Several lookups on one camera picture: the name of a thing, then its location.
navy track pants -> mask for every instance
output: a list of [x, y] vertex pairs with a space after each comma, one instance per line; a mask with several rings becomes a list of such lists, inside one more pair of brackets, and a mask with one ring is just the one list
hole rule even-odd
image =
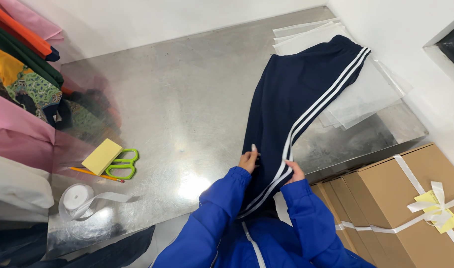
[[237, 218], [255, 215], [292, 176], [283, 161], [311, 122], [355, 82], [370, 49], [337, 35], [298, 54], [272, 55], [255, 89], [243, 152], [261, 153]]

yellow sticky note pad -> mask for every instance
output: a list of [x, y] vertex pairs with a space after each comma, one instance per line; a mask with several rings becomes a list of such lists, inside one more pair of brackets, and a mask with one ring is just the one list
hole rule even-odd
[[[434, 194], [434, 191], [431, 190], [429, 192], [426, 192], [425, 194], [423, 195], [420, 195], [416, 198], [414, 198], [417, 202], [431, 202], [431, 203], [436, 203], [436, 204], [439, 204], [438, 203], [438, 200], [437, 200], [437, 197], [435, 196]], [[424, 211], [425, 213], [429, 212], [429, 211], [432, 211], [432, 210], [436, 210], [436, 209], [439, 209], [437, 206], [431, 206], [431, 207], [428, 207], [426, 209], [423, 209], [422, 211]], [[444, 226], [442, 228], [438, 228], [437, 226], [435, 226], [435, 228], [437, 228], [437, 230], [443, 234], [449, 230], [451, 230], [452, 228], [454, 228], [454, 214], [452, 213], [452, 211], [450, 211], [450, 209], [446, 209], [447, 212], [450, 213], [450, 215], [452, 215], [452, 217], [444, 224]]]
[[99, 176], [122, 150], [123, 148], [114, 141], [105, 139], [81, 164]]

hand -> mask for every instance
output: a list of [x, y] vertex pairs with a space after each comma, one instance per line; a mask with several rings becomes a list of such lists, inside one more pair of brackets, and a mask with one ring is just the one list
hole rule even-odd
[[247, 170], [248, 173], [252, 174], [254, 169], [259, 165], [255, 165], [255, 161], [258, 160], [258, 156], [260, 154], [257, 152], [257, 148], [255, 144], [252, 144], [252, 152], [245, 152], [244, 155], [240, 156], [240, 162], [238, 162], [238, 166]]
[[305, 179], [305, 173], [303, 172], [303, 170], [301, 170], [300, 166], [298, 166], [297, 162], [292, 162], [292, 161], [285, 160], [285, 163], [290, 168], [293, 168], [293, 176], [291, 177], [291, 179], [289, 179], [285, 183], [285, 185], [287, 185], [289, 183], [292, 183], [292, 182], [297, 182], [297, 181], [301, 181], [301, 180]]

jacket sleeve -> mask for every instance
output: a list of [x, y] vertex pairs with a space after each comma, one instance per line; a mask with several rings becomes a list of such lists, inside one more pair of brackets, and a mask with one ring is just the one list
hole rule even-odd
[[295, 233], [300, 239], [303, 258], [318, 268], [374, 268], [345, 249], [336, 235], [333, 214], [317, 197], [306, 179], [280, 188]]
[[199, 197], [195, 210], [177, 238], [155, 259], [152, 267], [209, 268], [226, 227], [235, 220], [251, 175], [241, 167], [229, 170]]

white wall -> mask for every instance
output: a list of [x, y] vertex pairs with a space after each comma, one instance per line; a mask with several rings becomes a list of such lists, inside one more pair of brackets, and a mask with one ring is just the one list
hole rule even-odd
[[330, 0], [375, 56], [414, 86], [406, 103], [454, 164], [454, 82], [422, 47], [454, 21], [454, 0]]
[[322, 6], [327, 0], [19, 0], [60, 26], [64, 63]]

